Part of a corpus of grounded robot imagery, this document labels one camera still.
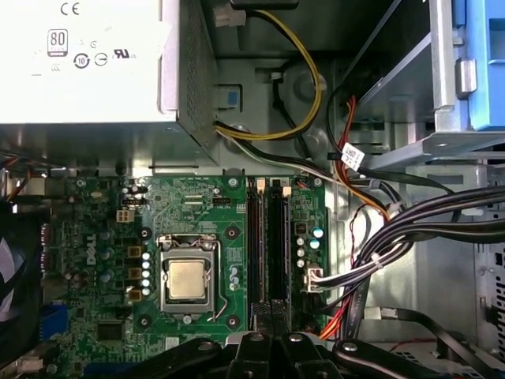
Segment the solid capacitor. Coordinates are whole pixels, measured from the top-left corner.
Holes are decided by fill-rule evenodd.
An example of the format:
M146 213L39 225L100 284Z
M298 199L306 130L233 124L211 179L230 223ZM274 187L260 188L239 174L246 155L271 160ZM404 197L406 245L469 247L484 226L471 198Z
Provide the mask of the solid capacitor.
M321 246L321 243L317 239L313 238L310 240L309 246L311 249L316 250L316 249L319 249L319 247Z
M322 238L324 236L323 229L321 229L320 227L315 227L314 229L312 229L312 235L316 238Z

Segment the black ram slot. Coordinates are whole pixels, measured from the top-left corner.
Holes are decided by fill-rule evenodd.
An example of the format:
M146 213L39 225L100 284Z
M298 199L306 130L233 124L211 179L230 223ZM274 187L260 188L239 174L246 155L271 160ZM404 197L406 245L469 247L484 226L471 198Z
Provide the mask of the black ram slot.
M268 193L268 297L290 302L290 203L282 187Z
M264 301L264 195L258 193L255 179L248 180L247 191L247 302Z

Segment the chip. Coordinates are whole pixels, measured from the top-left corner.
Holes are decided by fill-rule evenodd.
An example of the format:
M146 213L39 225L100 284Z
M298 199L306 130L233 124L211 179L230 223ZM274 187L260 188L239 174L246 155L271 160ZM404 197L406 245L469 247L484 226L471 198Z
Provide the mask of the chip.
M166 284L169 298L188 300L205 298L205 262L201 259L173 260L168 264Z
M307 233L307 224L306 223L296 223L294 225L294 231L297 235L304 235Z
M73 371L76 373L80 373L82 371L82 363L81 362L75 362L73 364Z
M128 292L128 300L131 302L139 302L142 300L142 293L140 290L131 290Z
M141 268L129 268L128 269L128 279L137 280L142 278Z
M122 322L99 322L96 329L98 341L122 341L123 329Z
M142 257L142 246L128 246L128 258Z

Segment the cable bundle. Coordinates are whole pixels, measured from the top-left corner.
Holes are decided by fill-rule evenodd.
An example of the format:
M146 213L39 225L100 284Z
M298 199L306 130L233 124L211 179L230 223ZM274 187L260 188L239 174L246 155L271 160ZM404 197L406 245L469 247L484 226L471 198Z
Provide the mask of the cable bundle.
M341 315L345 320L344 338L357 336L370 276L403 257L415 242L436 237L471 243L505 242L505 220L478 223L434 223L422 220L500 202L505 202L505 186L448 194L414 205L385 224L365 243L349 272L328 278L313 278L314 282L326 289L345 287L343 298L352 295L352 301L347 301L348 306Z

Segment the cable tie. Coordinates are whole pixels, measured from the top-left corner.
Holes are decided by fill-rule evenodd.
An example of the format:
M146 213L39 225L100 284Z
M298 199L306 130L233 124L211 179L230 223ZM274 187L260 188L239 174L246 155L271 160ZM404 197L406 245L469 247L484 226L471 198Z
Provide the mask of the cable tie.
M403 206L403 201L399 201L397 203L393 203L389 206L388 211L390 213L395 213L400 210L400 208Z
M382 183L379 179L372 179L370 184L368 184L369 189L378 190L380 188L380 183Z
M373 253L371 258L373 263L375 264L375 266L377 266L379 270L384 268L384 266L382 266L382 264L380 263L380 255L378 253Z

